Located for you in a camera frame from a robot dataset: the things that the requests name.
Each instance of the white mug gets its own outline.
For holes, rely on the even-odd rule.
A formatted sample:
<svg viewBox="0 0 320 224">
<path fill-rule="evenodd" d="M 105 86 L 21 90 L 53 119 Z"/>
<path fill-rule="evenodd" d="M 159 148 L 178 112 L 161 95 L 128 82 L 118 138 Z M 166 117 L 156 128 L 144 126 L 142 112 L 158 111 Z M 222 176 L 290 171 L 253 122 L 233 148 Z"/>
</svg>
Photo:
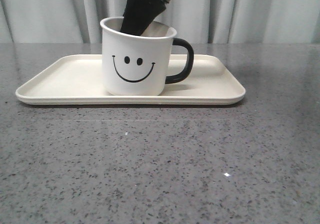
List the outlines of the white mug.
<svg viewBox="0 0 320 224">
<path fill-rule="evenodd" d="M 165 84 L 183 81 L 191 72 L 194 51 L 172 27 L 153 21 L 141 36 L 122 33 L 123 17 L 101 20 L 102 74 L 113 95 L 159 95 Z M 187 61 L 179 74 L 166 76 L 172 45 L 187 49 Z"/>
</svg>

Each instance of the tray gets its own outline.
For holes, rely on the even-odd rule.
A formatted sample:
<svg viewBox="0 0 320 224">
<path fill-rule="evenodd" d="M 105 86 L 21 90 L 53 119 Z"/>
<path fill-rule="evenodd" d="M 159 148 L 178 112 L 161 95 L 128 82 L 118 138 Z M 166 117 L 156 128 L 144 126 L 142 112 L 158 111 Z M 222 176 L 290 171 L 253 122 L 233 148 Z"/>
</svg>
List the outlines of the tray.
<svg viewBox="0 0 320 224">
<path fill-rule="evenodd" d="M 172 54 L 168 75 L 180 72 L 186 55 Z M 66 104 L 182 104 L 229 105 L 246 90 L 216 57 L 196 54 L 191 74 L 167 84 L 159 96 L 113 96 L 102 85 L 101 54 L 63 57 L 16 90 L 17 98 L 32 105 Z"/>
</svg>

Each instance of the white curtain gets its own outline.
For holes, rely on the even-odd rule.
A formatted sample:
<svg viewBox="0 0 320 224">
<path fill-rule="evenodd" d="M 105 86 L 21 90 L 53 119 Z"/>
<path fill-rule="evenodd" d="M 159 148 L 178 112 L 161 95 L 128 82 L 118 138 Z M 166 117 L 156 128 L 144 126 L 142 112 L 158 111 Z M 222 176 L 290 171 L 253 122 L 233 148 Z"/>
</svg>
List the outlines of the white curtain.
<svg viewBox="0 0 320 224">
<path fill-rule="evenodd" d="M 0 0 L 0 43 L 99 43 L 126 0 Z M 190 43 L 319 43 L 320 0 L 171 0 L 156 18 Z"/>
</svg>

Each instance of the smiley face eye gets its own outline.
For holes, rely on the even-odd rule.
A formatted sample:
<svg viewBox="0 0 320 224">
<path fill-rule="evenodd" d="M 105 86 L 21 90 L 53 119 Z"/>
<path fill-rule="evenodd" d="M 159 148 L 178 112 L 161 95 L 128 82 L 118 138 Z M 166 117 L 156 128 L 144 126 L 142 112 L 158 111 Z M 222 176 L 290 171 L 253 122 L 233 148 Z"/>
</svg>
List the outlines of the smiley face eye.
<svg viewBox="0 0 320 224">
<path fill-rule="evenodd" d="M 137 60 L 136 60 L 136 63 L 137 63 L 137 65 L 141 65 L 142 64 L 142 58 L 138 58 Z"/>
<path fill-rule="evenodd" d="M 128 56 L 124 57 L 124 62 L 125 63 L 130 63 L 130 58 Z"/>
</svg>

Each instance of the black handle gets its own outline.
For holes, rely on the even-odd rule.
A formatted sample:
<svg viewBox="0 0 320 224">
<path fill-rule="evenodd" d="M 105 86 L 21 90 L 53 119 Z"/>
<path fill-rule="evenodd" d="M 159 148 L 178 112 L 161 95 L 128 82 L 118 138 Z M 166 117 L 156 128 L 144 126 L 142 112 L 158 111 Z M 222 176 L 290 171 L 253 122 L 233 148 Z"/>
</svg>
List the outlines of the black handle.
<svg viewBox="0 0 320 224">
<path fill-rule="evenodd" d="M 172 76 L 167 76 L 165 79 L 165 83 L 178 83 L 183 81 L 185 78 L 187 78 L 191 72 L 192 65 L 194 63 L 194 49 L 191 47 L 191 45 L 185 41 L 184 39 L 181 38 L 173 38 L 173 43 L 172 45 L 178 45 L 185 47 L 187 49 L 187 56 L 186 56 L 186 64 L 184 69 L 182 70 L 181 73 L 178 73 L 176 75 Z"/>
</svg>

